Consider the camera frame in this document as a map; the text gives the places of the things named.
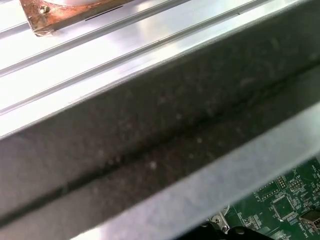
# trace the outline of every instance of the metal bracket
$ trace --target metal bracket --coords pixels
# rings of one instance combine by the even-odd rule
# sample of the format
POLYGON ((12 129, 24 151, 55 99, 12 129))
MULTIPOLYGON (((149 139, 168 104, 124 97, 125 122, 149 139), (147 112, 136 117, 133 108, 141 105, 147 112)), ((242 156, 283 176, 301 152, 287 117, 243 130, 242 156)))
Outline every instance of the metal bracket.
POLYGON ((117 8, 132 0, 102 0, 81 6, 63 6, 44 0, 20 0, 32 31, 37 36, 47 36, 89 17, 117 8))

